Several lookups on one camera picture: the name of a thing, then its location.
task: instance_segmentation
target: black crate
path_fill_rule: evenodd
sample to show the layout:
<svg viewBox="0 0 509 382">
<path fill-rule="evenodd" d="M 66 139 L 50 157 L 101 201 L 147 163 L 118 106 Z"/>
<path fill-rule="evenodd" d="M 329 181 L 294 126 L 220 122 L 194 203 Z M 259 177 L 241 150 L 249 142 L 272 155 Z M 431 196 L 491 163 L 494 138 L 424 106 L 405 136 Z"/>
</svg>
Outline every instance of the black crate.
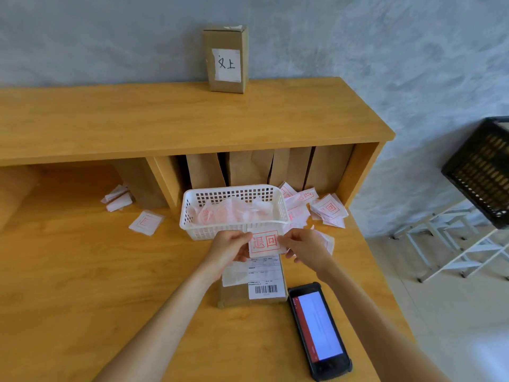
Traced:
<svg viewBox="0 0 509 382">
<path fill-rule="evenodd" d="M 442 174 L 498 229 L 509 229 L 509 116 L 485 118 Z"/>
</svg>

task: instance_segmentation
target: textured wall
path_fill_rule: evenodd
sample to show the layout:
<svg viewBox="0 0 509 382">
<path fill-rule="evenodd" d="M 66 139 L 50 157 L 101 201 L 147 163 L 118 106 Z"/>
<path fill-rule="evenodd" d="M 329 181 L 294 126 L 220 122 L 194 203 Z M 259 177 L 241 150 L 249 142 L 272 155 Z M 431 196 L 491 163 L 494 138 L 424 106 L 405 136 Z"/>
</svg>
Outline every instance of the textured wall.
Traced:
<svg viewBox="0 0 509 382">
<path fill-rule="evenodd" d="M 0 0 L 0 85 L 205 80 L 200 29 L 249 25 L 251 78 L 341 76 L 398 134 L 352 205 L 367 236 L 457 193 L 439 173 L 509 115 L 509 0 Z"/>
</svg>

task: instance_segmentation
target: black phone case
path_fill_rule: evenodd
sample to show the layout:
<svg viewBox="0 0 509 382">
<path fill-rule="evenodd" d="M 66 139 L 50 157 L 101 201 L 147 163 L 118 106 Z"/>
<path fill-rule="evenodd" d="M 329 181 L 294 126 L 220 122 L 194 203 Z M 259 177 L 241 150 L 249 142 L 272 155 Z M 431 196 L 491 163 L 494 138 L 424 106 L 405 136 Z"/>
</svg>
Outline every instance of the black phone case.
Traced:
<svg viewBox="0 0 509 382">
<path fill-rule="evenodd" d="M 312 282 L 310 284 L 304 284 L 304 285 L 301 285 L 301 286 L 298 286 L 298 287 L 289 288 L 288 289 L 288 295 L 290 295 L 290 293 L 292 291 L 297 291 L 299 289 L 308 288 L 309 285 L 311 285 L 311 284 L 317 286 L 320 289 L 320 293 L 322 294 L 322 286 L 320 285 L 320 283 L 319 282 Z M 348 358 L 348 362 L 349 362 L 348 368 L 346 370 L 342 371 L 342 372 L 339 372 L 339 373 L 335 372 L 335 373 L 330 373 L 330 374 L 326 374 L 326 375 L 317 375 L 317 374 L 315 374 L 315 372 L 313 371 L 313 362 L 311 362 L 311 358 L 309 357 L 309 354 L 306 351 L 306 343 L 304 341 L 304 334 L 302 333 L 302 329 L 300 327 L 300 323 L 299 323 L 299 320 L 297 319 L 297 314 L 295 312 L 295 308 L 294 308 L 293 303 L 292 303 L 292 298 L 290 296 L 288 297 L 288 303 L 289 303 L 289 306 L 290 306 L 290 308 L 292 310 L 293 319 L 295 321 L 295 325 L 297 327 L 297 331 L 299 332 L 299 338 L 300 338 L 300 342 L 302 344 L 302 349 L 304 350 L 304 353 L 306 354 L 306 359 L 308 360 L 309 373 L 311 374 L 311 377 L 313 378 L 313 380 L 315 380 L 317 382 L 320 382 L 320 381 L 323 381 L 323 380 L 329 380 L 329 379 L 337 378 L 339 376 L 342 376 L 342 375 L 345 375 L 345 374 L 351 372 L 353 370 L 353 362 L 352 362 L 352 359 L 350 359 L 350 357 L 348 356 L 347 349 L 346 349 L 346 347 L 345 347 L 345 345 L 343 343 L 343 340 L 341 340 L 341 344 L 343 346 L 343 349 L 345 350 L 345 355 Z M 332 315 L 330 313 L 329 306 L 328 306 L 327 302 L 325 302 L 324 305 L 325 305 L 325 308 L 327 309 L 327 313 L 329 315 L 330 321 L 332 322 L 334 327 L 336 327 L 336 323 L 334 322 L 334 318 L 332 317 Z"/>
</svg>

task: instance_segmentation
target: forearm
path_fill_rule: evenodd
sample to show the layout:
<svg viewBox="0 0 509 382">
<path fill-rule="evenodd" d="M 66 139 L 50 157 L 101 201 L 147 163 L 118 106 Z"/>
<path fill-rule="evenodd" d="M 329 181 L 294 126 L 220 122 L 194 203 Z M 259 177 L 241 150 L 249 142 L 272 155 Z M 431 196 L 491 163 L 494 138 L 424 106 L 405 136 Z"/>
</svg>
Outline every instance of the forearm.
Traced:
<svg viewBox="0 0 509 382">
<path fill-rule="evenodd" d="M 161 380 L 213 280 L 201 267 L 194 271 L 94 381 Z"/>
<path fill-rule="evenodd" d="M 334 291 L 381 381 L 448 381 L 338 264 L 331 263 L 318 275 Z"/>
</svg>

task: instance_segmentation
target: left hand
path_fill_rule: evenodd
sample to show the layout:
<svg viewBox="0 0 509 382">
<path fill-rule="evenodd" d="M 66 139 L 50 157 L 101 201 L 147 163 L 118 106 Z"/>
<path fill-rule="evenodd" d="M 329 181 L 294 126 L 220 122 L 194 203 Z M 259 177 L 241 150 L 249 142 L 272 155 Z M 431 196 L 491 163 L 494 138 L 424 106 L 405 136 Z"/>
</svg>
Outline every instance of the left hand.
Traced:
<svg viewBox="0 0 509 382">
<path fill-rule="evenodd" d="M 200 266 L 207 268 L 214 279 L 218 280 L 226 266 L 232 261 L 247 261 L 249 257 L 247 243 L 249 243 L 252 236 L 251 232 L 218 232 Z"/>
</svg>

